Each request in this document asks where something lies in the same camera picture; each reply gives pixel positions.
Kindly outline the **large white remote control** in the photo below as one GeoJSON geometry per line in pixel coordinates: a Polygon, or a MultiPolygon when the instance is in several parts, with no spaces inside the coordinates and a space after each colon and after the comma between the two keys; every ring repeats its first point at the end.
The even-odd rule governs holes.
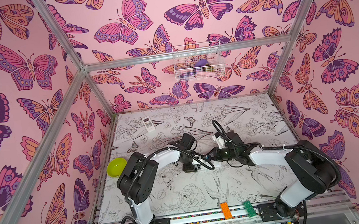
{"type": "Polygon", "coordinates": [[[195,156],[195,158],[192,160],[192,164],[197,169],[197,171],[216,170],[222,167],[221,162],[215,162],[211,159],[210,156],[206,155],[195,156]]]}

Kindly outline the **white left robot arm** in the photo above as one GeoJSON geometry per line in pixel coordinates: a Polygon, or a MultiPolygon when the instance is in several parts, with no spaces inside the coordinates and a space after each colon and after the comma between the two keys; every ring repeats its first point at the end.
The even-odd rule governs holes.
{"type": "Polygon", "coordinates": [[[158,171],[170,164],[181,163],[188,172],[199,169],[215,170],[211,158],[195,152],[197,140],[190,134],[172,141],[151,154],[134,152],[117,181],[132,216],[125,216],[120,224],[170,224],[169,218],[157,219],[151,210],[149,197],[158,171]]]}

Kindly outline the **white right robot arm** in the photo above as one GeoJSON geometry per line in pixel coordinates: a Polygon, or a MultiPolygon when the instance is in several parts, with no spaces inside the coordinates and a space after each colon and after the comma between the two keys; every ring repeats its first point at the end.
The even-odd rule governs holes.
{"type": "Polygon", "coordinates": [[[272,209],[279,218],[290,219],[302,207],[306,221],[307,201],[338,185],[342,179],[336,162],[309,141],[300,140],[282,147],[266,147],[258,142],[246,144],[237,133],[225,132],[220,123],[211,122],[217,143],[211,153],[213,161],[234,160],[245,166],[275,165],[284,167],[296,177],[274,200],[272,209]]]}

